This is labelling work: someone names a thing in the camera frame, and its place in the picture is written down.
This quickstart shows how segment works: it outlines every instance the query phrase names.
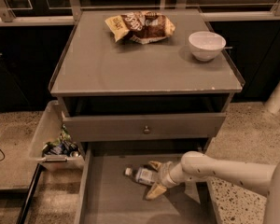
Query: drawer front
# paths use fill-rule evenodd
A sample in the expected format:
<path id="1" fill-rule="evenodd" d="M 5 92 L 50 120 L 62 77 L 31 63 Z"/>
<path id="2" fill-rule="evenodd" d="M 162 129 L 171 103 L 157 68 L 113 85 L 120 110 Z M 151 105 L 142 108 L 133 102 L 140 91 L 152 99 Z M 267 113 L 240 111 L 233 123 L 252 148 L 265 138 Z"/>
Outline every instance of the drawer front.
<path id="1" fill-rule="evenodd" d="M 225 113 L 64 118 L 78 142 L 208 138 L 217 135 Z"/>

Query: black cabinet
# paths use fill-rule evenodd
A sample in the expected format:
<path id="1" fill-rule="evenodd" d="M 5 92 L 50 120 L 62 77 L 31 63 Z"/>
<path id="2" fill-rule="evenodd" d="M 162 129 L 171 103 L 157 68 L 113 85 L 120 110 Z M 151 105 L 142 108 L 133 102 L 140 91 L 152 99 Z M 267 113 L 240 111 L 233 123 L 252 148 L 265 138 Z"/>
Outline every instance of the black cabinet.
<path id="1" fill-rule="evenodd" d="M 280 80 L 280 21 L 211 22 L 245 80 L 233 101 L 266 101 Z"/>
<path id="2" fill-rule="evenodd" d="M 72 26 L 0 28 L 0 112 L 44 109 Z"/>

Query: nightstand top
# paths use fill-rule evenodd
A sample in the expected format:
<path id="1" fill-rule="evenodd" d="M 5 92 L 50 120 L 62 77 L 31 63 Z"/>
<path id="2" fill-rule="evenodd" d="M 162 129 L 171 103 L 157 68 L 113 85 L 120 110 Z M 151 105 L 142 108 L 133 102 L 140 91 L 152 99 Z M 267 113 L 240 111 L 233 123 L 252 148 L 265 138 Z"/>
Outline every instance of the nightstand top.
<path id="1" fill-rule="evenodd" d="M 195 9 L 158 10 L 175 25 L 172 37 L 141 45 L 115 43 L 105 19 L 128 11 L 83 12 L 60 71 L 53 96 L 155 95 L 239 92 L 242 85 L 227 57 L 208 63 L 189 52 L 188 37 L 207 31 Z"/>

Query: drawer handle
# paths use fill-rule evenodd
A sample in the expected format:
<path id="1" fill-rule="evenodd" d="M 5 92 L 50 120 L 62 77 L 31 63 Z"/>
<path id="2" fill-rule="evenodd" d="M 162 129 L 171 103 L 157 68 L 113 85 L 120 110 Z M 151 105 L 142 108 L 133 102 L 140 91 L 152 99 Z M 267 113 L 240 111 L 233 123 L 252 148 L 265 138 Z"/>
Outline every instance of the drawer handle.
<path id="1" fill-rule="evenodd" d="M 143 134 L 150 134 L 151 133 L 151 130 L 149 129 L 148 126 L 144 127 L 144 130 L 143 130 Z"/>
<path id="2" fill-rule="evenodd" d="M 66 157 L 46 157 L 45 159 L 43 159 L 43 162 L 67 162 L 67 158 Z"/>

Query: speckled floor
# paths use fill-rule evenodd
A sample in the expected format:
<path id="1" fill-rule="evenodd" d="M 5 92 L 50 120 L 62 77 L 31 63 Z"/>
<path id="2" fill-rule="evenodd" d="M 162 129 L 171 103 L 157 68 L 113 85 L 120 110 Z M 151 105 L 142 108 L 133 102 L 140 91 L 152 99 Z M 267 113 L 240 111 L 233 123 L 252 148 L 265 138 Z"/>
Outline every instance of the speckled floor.
<path id="1" fill-rule="evenodd" d="M 0 114 L 0 189 L 27 189 L 35 163 L 28 146 L 42 112 Z M 280 161 L 280 112 L 273 115 L 262 103 L 231 104 L 228 116 L 207 155 L 224 160 L 277 164 Z M 73 223 L 78 201 L 79 170 L 44 172 L 26 223 Z M 218 223 L 262 223 L 266 198 L 212 178 L 211 194 Z M 15 223 L 22 199 L 0 199 L 0 223 Z"/>

